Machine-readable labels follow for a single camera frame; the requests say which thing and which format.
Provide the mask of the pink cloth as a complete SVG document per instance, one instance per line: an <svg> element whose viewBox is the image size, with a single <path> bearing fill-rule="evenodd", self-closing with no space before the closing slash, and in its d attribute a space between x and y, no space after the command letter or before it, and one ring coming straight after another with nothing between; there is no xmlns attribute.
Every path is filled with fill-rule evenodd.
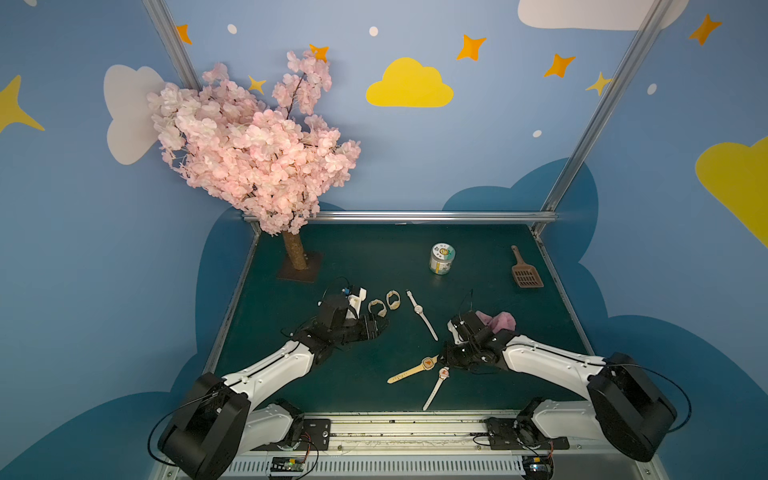
<svg viewBox="0 0 768 480"><path fill-rule="evenodd" d="M504 311L495 316L487 315L481 311L476 311L475 314L485 326L491 329L494 334L502 330L516 330L516 320L509 312Z"/></svg>

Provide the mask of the gold strap watch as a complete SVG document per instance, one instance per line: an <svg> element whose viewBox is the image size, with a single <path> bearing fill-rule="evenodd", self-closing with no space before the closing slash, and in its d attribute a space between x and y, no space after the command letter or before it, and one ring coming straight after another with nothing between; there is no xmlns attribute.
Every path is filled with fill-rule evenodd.
<svg viewBox="0 0 768 480"><path fill-rule="evenodd" d="M417 373L421 373L421 372L425 372L425 371L430 371L430 370L432 370L436 366L437 361L438 361L438 356L426 357L417 366L412 367L412 368L410 368L408 370L405 370L405 371L403 371L401 373L398 373L398 374L390 377L387 380L387 383L388 384L393 384L393 383L401 381L401 380L403 380L405 378L408 378L408 377L410 377L412 375L415 375Z"/></svg>

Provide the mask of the cream looped watch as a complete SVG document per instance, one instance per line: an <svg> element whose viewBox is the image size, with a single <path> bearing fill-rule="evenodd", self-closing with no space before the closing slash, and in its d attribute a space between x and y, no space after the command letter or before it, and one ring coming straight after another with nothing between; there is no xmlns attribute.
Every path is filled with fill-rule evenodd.
<svg viewBox="0 0 768 480"><path fill-rule="evenodd" d="M386 295L387 308L397 310L401 306L401 295L396 290L390 290Z"/></svg>
<svg viewBox="0 0 768 480"><path fill-rule="evenodd" d="M388 313L387 305L380 299L371 300L367 306L368 313L379 318L385 318Z"/></svg>

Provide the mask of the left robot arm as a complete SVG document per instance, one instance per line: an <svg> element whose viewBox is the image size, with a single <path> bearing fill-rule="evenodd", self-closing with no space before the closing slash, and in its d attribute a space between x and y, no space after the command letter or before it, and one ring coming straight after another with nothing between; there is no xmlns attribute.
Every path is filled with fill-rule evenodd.
<svg viewBox="0 0 768 480"><path fill-rule="evenodd" d="M150 434L150 455L192 479L218 479L243 452L296 443L302 412L268 399L337 348L383 332L386 322L364 309L366 298L366 289L358 286L326 296L317 315L273 354L222 377L201 375L181 405L164 417L162 433Z"/></svg>

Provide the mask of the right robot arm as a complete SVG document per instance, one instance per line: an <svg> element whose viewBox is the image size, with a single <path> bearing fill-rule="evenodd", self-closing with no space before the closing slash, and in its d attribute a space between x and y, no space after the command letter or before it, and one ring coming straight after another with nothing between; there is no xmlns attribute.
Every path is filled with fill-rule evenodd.
<svg viewBox="0 0 768 480"><path fill-rule="evenodd" d="M632 460L649 462L673 430L675 407L628 355L590 356L513 330L493 331L475 312L453 317L447 328L453 340L439 356L443 365L527 374L579 397L565 402L536 397L513 419L488 419L494 449L507 449L514 442L543 448L555 440L581 438L606 441Z"/></svg>

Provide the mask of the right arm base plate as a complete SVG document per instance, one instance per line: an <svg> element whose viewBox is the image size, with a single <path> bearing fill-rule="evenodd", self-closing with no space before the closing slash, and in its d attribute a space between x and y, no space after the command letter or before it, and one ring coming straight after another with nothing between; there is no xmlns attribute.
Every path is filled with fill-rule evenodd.
<svg viewBox="0 0 768 480"><path fill-rule="evenodd" d="M489 444L492 450L568 450L566 437L549 438L530 418L489 417L484 420Z"/></svg>

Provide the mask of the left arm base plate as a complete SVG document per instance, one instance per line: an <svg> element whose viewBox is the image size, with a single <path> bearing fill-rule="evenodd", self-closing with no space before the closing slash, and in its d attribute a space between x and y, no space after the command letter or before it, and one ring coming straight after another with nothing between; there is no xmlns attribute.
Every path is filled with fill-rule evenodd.
<svg viewBox="0 0 768 480"><path fill-rule="evenodd" d="M294 420L283 439L255 447L253 451L292 452L306 450L310 444L313 444L313 449L326 451L329 448L331 426L329 418Z"/></svg>

